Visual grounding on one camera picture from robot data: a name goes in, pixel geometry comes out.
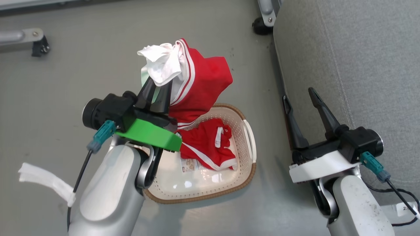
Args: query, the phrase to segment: cable connector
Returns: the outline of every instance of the cable connector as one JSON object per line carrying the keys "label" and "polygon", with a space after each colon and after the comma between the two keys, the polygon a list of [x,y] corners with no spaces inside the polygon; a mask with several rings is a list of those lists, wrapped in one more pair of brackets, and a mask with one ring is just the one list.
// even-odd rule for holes
{"label": "cable connector", "polygon": [[87,145],[87,149],[94,154],[97,153],[101,149],[102,144],[115,133],[116,129],[117,127],[113,121],[105,121],[93,136],[93,140]]}
{"label": "cable connector", "polygon": [[391,177],[388,171],[383,169],[383,166],[370,152],[362,153],[360,155],[360,162],[371,170],[381,183],[385,183]]}

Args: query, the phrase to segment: cable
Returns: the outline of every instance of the cable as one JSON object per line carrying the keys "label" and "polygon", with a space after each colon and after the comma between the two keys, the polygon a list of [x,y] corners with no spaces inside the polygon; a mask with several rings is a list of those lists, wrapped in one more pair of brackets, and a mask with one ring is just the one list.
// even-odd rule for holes
{"label": "cable", "polygon": [[[411,197],[413,197],[414,198],[414,200],[416,201],[416,203],[417,203],[417,206],[420,206],[420,203],[419,203],[419,200],[416,198],[416,196],[413,194],[413,193],[411,193],[411,192],[409,192],[409,191],[406,191],[406,190],[404,190],[404,189],[396,189],[395,187],[394,187],[394,185],[392,185],[392,187],[394,187],[394,189],[392,189],[392,187],[391,187],[391,189],[375,189],[374,187],[372,187],[371,185],[369,185],[368,183],[366,183],[365,181],[363,181],[364,183],[365,183],[365,185],[370,189],[370,190],[372,190],[372,191],[375,191],[375,192],[379,192],[379,193],[391,193],[391,192],[398,192],[398,196],[401,196],[401,194],[399,193],[399,192],[403,192],[403,193],[406,193],[406,194],[408,194],[408,195],[410,195]],[[397,224],[392,224],[392,226],[394,226],[394,227],[399,227],[399,226],[407,226],[407,225],[411,225],[411,224],[413,224],[414,222],[416,222],[417,221],[417,217],[414,217],[414,219],[413,220],[411,220],[411,221],[409,221],[409,222],[405,222],[405,223],[397,223]]]}
{"label": "cable", "polygon": [[[90,159],[90,156],[92,156],[92,153],[93,151],[89,150],[89,152],[86,155],[86,158],[84,159],[84,163],[80,169],[79,176],[77,177],[76,184],[74,185],[74,188],[73,188],[73,193],[76,193],[77,188],[79,187],[81,177],[83,176],[84,170],[86,169],[87,163],[89,162],[89,159]],[[68,232],[68,229],[70,228],[70,214],[71,214],[71,207],[67,208],[67,232]]]}
{"label": "cable", "polygon": [[408,204],[408,202],[404,199],[401,193],[398,192],[396,187],[391,183],[389,179],[386,179],[385,182],[391,187],[391,189],[398,195],[398,197],[402,200],[402,202],[408,207],[408,209],[413,213],[413,215],[417,215],[417,212]]}

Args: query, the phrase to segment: gray cushion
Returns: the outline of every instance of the gray cushion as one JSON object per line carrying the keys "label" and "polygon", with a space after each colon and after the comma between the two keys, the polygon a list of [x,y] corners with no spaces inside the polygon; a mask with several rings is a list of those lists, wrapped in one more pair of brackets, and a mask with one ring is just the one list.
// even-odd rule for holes
{"label": "gray cushion", "polygon": [[[287,0],[274,37],[286,93],[308,141],[325,140],[307,92],[314,87],[341,123],[382,136],[378,159],[392,182],[420,197],[420,2]],[[388,188],[366,168],[361,172],[366,182]],[[375,197],[400,202],[395,194]]]}

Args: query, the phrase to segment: white plastic basket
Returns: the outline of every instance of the white plastic basket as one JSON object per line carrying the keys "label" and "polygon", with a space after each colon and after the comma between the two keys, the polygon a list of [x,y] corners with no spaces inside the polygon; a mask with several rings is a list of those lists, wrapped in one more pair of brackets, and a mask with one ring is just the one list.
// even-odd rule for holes
{"label": "white plastic basket", "polygon": [[196,128],[200,122],[212,118],[221,118],[231,127],[230,149],[238,161],[238,170],[198,168],[183,172],[179,152],[164,151],[156,178],[151,187],[144,191],[149,198],[163,204],[193,202],[229,194],[250,183],[257,159],[251,126],[237,108],[228,104],[215,104],[187,129]]}

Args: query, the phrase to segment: clothing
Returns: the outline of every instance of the clothing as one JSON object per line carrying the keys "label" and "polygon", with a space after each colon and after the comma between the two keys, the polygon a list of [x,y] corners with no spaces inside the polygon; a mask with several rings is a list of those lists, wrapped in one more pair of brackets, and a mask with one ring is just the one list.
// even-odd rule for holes
{"label": "clothing", "polygon": [[177,40],[174,46],[148,46],[137,54],[147,60],[142,68],[143,83],[149,76],[157,86],[172,81],[169,116],[177,119],[178,128],[191,125],[207,113],[233,82],[224,57],[204,58],[184,39]]}
{"label": "clothing", "polygon": [[229,149],[232,131],[221,119],[201,122],[197,128],[178,130],[177,134],[182,138],[181,158],[197,159],[212,170],[237,170],[235,154]]}

